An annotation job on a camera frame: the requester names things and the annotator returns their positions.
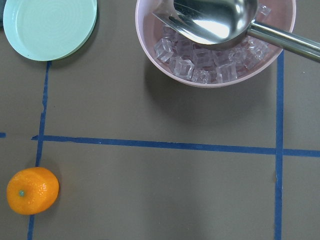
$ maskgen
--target blue tape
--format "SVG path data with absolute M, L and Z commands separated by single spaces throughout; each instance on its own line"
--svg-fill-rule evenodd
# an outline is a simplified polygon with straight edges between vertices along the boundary
M 34 225 L 35 225 L 35 215 L 30 215 L 29 224 L 28 224 L 28 234 L 26 238 L 27 240 L 32 240 L 33 238 Z
M 39 140 L 39 136 L 34 136 L 32 140 Z M 52 135 L 43 136 L 43 141 L 72 142 L 72 143 L 79 143 L 79 144 L 117 145 L 117 146 L 131 146 L 131 147 L 145 147 L 145 148 L 161 148 L 161 149 L 198 150 L 198 151 L 244 153 L 244 154 L 274 155 L 276 153 L 276 150 L 274 148 L 267 148 L 267 147 L 210 145 L 210 144 L 196 144 L 196 143 L 182 143 L 182 142 L 140 141 L 140 140 L 68 137 L 68 136 L 52 136 Z
M 301 149 L 284 149 L 283 155 L 296 156 L 296 157 L 320 158 L 320 151 L 318 151 L 318 150 L 301 150 Z
M 42 105 L 43 105 L 43 112 L 41 113 L 40 117 L 40 126 L 39 126 L 39 137 L 38 137 L 38 144 L 36 149 L 36 160 L 35 166 L 40 166 L 40 161 L 42 157 L 42 149 L 44 143 L 44 135 L 45 135 L 45 125 L 46 125 L 46 115 L 47 115 L 47 103 L 48 103 L 48 80 L 49 80 L 49 69 L 52 62 L 48 61 L 46 63 L 46 71 L 45 71 L 45 79 L 44 79 L 44 87 L 43 87 L 43 97 L 42 97 Z
M 275 142 L 275 204 L 274 204 L 274 240 L 282 238 L 282 188 L 284 155 L 284 52 L 277 59 L 276 87 L 276 142 Z

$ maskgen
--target plate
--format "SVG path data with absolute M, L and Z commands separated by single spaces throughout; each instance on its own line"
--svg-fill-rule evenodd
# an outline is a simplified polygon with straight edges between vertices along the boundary
M 22 56 L 36 61 L 65 58 L 91 35 L 97 0 L 7 0 L 4 33 Z

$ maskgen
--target pink bowl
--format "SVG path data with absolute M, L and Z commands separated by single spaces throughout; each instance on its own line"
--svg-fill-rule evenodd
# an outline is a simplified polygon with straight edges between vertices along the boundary
M 150 61 L 163 73 L 169 77 L 177 80 L 186 85 L 199 87 L 199 88 L 219 88 L 228 85 L 233 85 L 242 82 L 254 75 L 260 73 L 266 67 L 268 67 L 273 61 L 277 59 L 282 49 L 273 45 L 269 45 L 270 51 L 254 68 L 248 71 L 245 75 L 240 76 L 237 80 L 204 84 L 195 83 L 173 75 L 166 63 L 161 62 L 156 58 L 154 45 L 162 37 L 163 23 L 157 19 L 153 14 L 153 10 L 158 6 L 161 0 L 137 0 L 135 8 L 135 27 L 140 41 L 140 44 L 150 59 Z M 268 18 L 264 23 L 277 27 L 279 29 L 292 32 L 295 19 L 296 19 L 296 1 L 295 0 L 259 0 L 259 2 L 268 8 L 272 9 Z

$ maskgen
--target orange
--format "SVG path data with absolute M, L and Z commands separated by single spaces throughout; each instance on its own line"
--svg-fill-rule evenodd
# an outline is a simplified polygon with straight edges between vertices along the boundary
M 9 206 L 18 214 L 33 215 L 48 209 L 57 199 L 59 182 L 44 167 L 32 167 L 17 172 L 6 188 Z

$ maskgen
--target metal scoop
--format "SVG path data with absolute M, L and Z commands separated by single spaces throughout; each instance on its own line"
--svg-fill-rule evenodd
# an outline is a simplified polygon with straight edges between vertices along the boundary
M 320 63 L 320 43 L 255 21 L 258 0 L 162 0 L 153 14 L 210 49 L 228 49 L 246 36 Z

